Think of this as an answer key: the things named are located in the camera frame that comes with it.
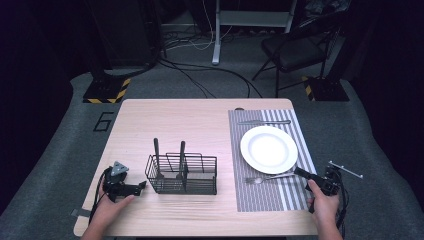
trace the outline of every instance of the utensil caddy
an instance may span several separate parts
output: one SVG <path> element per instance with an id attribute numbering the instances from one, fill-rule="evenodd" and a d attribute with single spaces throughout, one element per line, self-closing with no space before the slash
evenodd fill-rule
<path id="1" fill-rule="evenodd" d="M 216 195 L 217 158 L 200 153 L 159 154 L 158 141 L 154 139 L 155 155 L 150 155 L 145 174 L 156 193 Z"/>

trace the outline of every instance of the wooden table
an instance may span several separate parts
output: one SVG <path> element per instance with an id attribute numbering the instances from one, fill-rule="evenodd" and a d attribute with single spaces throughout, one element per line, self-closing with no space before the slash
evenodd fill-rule
<path id="1" fill-rule="evenodd" d="M 147 180 L 153 139 L 160 153 L 185 152 L 216 156 L 217 195 L 157 194 L 148 184 L 106 232 L 109 236 L 291 236 L 316 235 L 307 211 L 238 212 L 228 110 L 292 109 L 287 99 L 143 99 L 126 100 L 113 126 L 93 177 L 83 209 L 91 210 L 98 179 L 115 161 L 130 170 L 126 184 Z M 78 217 L 81 236 L 88 218 Z"/>

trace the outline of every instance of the fork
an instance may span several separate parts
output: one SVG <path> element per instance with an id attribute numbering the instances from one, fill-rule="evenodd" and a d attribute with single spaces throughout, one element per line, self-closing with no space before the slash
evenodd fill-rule
<path id="1" fill-rule="evenodd" d="M 248 184 L 260 184 L 266 180 L 270 180 L 270 179 L 275 179 L 275 178 L 283 178 L 283 177 L 290 177 L 296 175 L 294 174 L 294 172 L 290 172 L 290 173 L 282 173 L 282 174 L 278 174 L 272 177 L 256 177 L 256 178 L 245 178 L 244 182 L 248 183 Z"/>

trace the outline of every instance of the gray placemat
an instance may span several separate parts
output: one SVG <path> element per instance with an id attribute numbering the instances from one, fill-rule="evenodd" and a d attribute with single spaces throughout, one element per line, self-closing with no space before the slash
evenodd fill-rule
<path id="1" fill-rule="evenodd" d="M 291 120 L 290 124 L 267 124 L 289 134 L 299 150 L 296 166 L 316 173 L 294 110 L 230 110 L 231 131 L 237 209 L 239 212 L 287 211 L 308 209 L 306 200 L 311 194 L 305 190 L 306 179 L 299 176 L 268 180 L 262 184 L 244 183 L 246 177 L 269 176 L 252 168 L 240 151 L 240 141 L 250 129 L 259 125 L 238 125 L 247 120 Z"/>

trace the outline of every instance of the black chair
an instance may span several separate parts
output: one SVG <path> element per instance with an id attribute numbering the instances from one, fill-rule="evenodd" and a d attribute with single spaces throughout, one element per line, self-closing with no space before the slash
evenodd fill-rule
<path id="1" fill-rule="evenodd" d="M 278 91 L 302 82 L 280 88 L 280 71 L 289 73 L 301 68 L 322 63 L 319 79 L 322 79 L 326 60 L 337 39 L 346 11 L 334 12 L 310 18 L 290 32 L 262 40 L 262 50 L 268 60 L 252 80 L 263 71 L 276 68 L 275 97 Z"/>

